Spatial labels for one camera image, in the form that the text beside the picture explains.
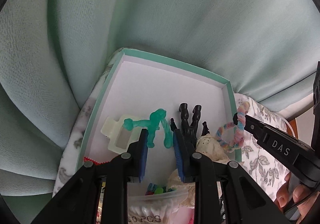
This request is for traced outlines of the right hand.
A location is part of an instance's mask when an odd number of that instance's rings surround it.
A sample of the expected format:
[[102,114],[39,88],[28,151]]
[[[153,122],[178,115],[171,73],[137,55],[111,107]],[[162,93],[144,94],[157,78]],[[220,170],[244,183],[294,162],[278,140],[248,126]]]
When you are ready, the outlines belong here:
[[[291,173],[288,173],[285,176],[285,183],[280,187],[276,194],[276,200],[274,201],[278,208],[283,211],[284,207],[290,202],[291,199],[294,200],[295,203],[299,203],[308,195],[311,194],[311,191],[308,187],[303,184],[298,185],[294,191],[289,192],[289,181],[291,179]],[[317,199],[318,194],[315,193],[310,196],[307,200],[302,202],[297,206],[301,218],[304,218],[306,214],[308,214],[309,210],[313,206],[315,200]]]

